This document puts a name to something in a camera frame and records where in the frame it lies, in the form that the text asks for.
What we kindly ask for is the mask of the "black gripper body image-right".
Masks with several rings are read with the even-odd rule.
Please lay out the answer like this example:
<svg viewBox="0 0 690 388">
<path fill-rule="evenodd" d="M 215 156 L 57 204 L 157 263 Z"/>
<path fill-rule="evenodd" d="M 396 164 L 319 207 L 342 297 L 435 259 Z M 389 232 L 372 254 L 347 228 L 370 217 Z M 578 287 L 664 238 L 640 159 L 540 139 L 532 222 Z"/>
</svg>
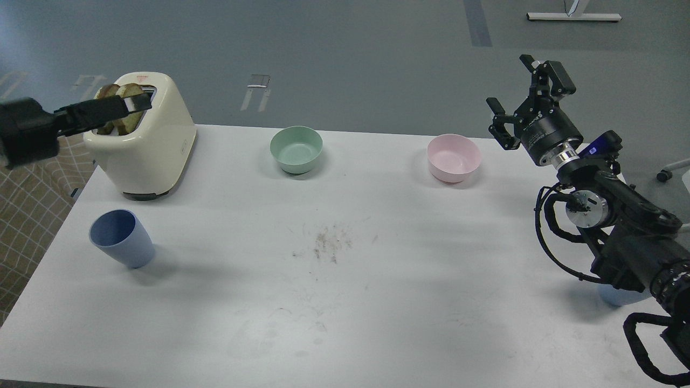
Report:
<svg viewBox="0 0 690 388">
<path fill-rule="evenodd" d="M 493 115 L 488 131 L 504 150 L 524 147 L 535 165 L 547 165 L 555 155 L 582 144 L 582 133 L 560 108 L 560 100 L 576 86 L 559 61 L 538 61 L 527 70 L 530 86 L 513 114 Z"/>
</svg>

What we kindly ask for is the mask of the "black robot arm image-left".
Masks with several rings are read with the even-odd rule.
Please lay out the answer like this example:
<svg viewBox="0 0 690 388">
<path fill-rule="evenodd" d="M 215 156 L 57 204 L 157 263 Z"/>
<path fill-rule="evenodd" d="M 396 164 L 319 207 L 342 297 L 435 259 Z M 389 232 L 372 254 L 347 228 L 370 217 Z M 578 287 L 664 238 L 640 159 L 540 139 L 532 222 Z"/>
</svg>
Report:
<svg viewBox="0 0 690 388">
<path fill-rule="evenodd" d="M 32 98 L 17 99 L 1 106 L 2 167 L 21 165 L 55 157 L 59 137 L 69 137 L 151 109 L 150 96 L 107 96 L 71 104 L 53 113 L 44 111 Z"/>
</svg>

